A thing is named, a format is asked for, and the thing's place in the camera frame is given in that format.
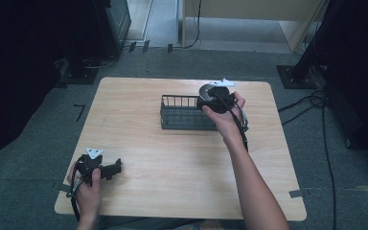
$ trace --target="table top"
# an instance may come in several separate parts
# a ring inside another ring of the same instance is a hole
[[[122,172],[102,180],[101,215],[242,219],[232,163],[219,133],[161,128],[162,95],[197,96],[208,82],[102,79],[70,162],[71,167],[85,148],[103,150],[104,166],[122,159]],[[289,194],[299,185],[270,85],[237,84],[229,90],[246,99],[249,153],[286,218],[304,220],[302,197]],[[55,210],[74,214],[64,192]]]

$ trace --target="white controller part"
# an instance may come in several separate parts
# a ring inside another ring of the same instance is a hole
[[[237,83],[227,80],[227,79],[210,81],[209,84],[214,85],[215,87],[226,87],[226,86],[237,86],[238,85]]]
[[[104,152],[103,149],[91,149],[91,148],[85,148],[86,153],[88,153],[89,157],[91,159],[97,158],[101,153]]]

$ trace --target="black wire basket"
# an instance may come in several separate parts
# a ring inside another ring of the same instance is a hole
[[[217,130],[214,122],[196,108],[198,96],[163,95],[160,116],[163,129]]]

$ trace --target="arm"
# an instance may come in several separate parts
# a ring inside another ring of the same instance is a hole
[[[70,183],[73,175],[74,165],[71,167],[68,173],[67,180]],[[85,182],[77,189],[77,203],[80,209],[80,221],[77,225],[77,229],[94,229],[97,221],[98,214],[100,213],[102,204],[101,195],[101,171],[95,169],[92,172],[92,187]]]
[[[243,107],[245,100],[237,92],[235,99]],[[217,114],[208,106],[203,106],[202,110],[217,125],[229,150],[247,229],[288,229],[286,217],[244,148],[241,134],[231,114]],[[233,111],[241,117],[238,108],[233,108]]]

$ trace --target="gray carpet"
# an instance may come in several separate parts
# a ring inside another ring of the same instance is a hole
[[[58,215],[54,205],[71,156],[103,77],[267,81],[278,107],[312,90],[285,90],[278,64],[295,64],[298,55],[150,49],[125,50],[101,69],[93,85],[55,88],[14,142],[0,151],[0,229],[73,229],[73,216]],[[79,121],[81,108],[85,104]],[[285,121],[308,107],[282,112]],[[345,148],[346,134],[331,108],[325,110],[328,147],[336,187],[336,229],[368,229],[368,151]],[[315,108],[284,126],[308,217],[292,229],[332,229],[333,193],[322,135],[321,109]]]

